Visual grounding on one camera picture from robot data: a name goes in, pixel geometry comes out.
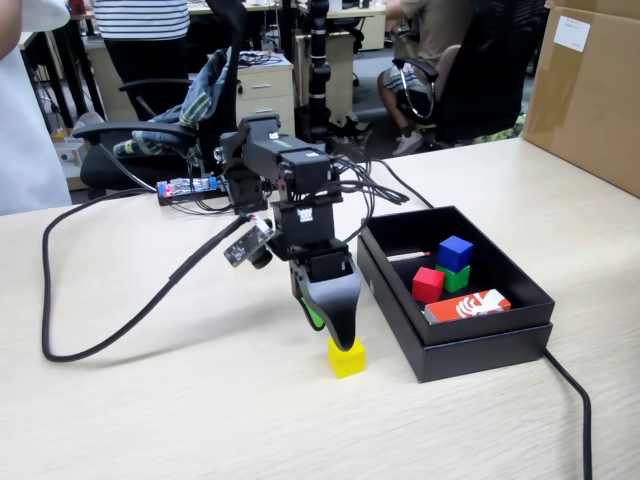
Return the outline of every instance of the open black box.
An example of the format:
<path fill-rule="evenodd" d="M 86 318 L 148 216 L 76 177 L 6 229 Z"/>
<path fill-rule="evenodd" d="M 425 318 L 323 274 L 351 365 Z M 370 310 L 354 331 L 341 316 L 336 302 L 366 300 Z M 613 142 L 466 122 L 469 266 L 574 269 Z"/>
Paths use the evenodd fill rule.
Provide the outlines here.
<path fill-rule="evenodd" d="M 438 245 L 456 235 L 473 243 L 469 285 L 440 300 L 497 289 L 511 310 L 449 322 L 430 321 L 411 297 L 420 267 L 435 268 Z M 431 252 L 394 261 L 388 256 Z M 374 217 L 358 238 L 357 262 L 420 382 L 542 357 L 554 301 L 455 207 Z"/>

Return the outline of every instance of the orange and white box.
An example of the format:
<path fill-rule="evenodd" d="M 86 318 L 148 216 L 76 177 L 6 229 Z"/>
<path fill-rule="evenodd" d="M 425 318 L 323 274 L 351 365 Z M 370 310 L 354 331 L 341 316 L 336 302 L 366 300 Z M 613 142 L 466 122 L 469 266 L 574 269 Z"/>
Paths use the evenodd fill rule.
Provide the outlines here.
<path fill-rule="evenodd" d="M 436 321 L 449 322 L 460 318 L 504 312 L 511 309 L 511 303 L 494 289 L 431 303 L 425 308 L 431 312 Z"/>

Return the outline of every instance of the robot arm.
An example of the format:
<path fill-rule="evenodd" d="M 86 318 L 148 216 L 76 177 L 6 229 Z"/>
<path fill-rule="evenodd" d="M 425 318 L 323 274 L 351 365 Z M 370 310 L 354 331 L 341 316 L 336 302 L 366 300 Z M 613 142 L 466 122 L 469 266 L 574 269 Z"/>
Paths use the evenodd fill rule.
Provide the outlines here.
<path fill-rule="evenodd" d="M 271 204 L 276 234 L 267 246 L 289 262 L 292 293 L 311 326 L 320 330 L 326 325 L 338 348 L 349 350 L 360 278 L 348 246 L 335 238 L 333 204 L 342 195 L 319 193 L 339 180 L 338 170 L 313 145 L 281 137 L 279 126 L 277 115 L 248 117 L 238 132 L 221 137 L 216 156 L 223 163 L 229 198 L 236 213 L 265 210 L 261 177 L 271 181 L 280 198 Z"/>

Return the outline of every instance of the shorts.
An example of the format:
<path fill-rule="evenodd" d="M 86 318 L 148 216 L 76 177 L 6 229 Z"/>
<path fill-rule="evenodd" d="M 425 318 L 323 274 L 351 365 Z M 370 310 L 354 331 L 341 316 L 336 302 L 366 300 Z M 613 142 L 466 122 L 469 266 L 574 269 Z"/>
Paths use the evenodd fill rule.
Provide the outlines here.
<path fill-rule="evenodd" d="M 413 71 L 413 67 L 408 63 L 405 63 L 402 67 L 404 72 L 404 78 L 407 82 L 407 88 L 414 92 L 427 93 L 429 87 L 420 81 L 416 72 Z M 393 93 L 402 92 L 404 85 L 402 84 L 402 77 L 400 76 L 400 70 L 395 65 L 388 68 L 382 73 L 382 81 L 384 86 L 391 90 Z"/>
<path fill-rule="evenodd" d="M 411 106 L 413 105 L 413 108 L 415 108 L 420 114 L 427 115 L 431 110 L 431 100 L 427 93 L 429 91 L 429 87 L 420 81 L 416 76 L 416 73 L 413 71 L 413 67 L 408 63 L 404 64 L 402 71 L 404 72 L 404 78 L 407 82 L 408 92 L 405 91 L 404 85 L 402 84 L 400 70 L 398 70 L 398 67 L 395 65 L 383 72 L 382 81 L 384 82 L 385 87 L 396 94 L 398 108 L 400 111 L 413 121 L 420 123 L 424 121 L 424 119 L 416 116 L 413 113 Z M 407 95 L 411 97 L 411 104 L 409 104 Z"/>

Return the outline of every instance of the striped shirt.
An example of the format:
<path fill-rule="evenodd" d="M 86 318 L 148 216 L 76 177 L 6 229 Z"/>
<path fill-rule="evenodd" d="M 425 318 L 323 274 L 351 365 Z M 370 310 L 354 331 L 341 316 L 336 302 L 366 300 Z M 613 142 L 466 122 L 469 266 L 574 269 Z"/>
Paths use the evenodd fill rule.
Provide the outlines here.
<path fill-rule="evenodd" d="M 170 40 L 189 29 L 187 0 L 95 0 L 94 13 L 107 39 Z"/>

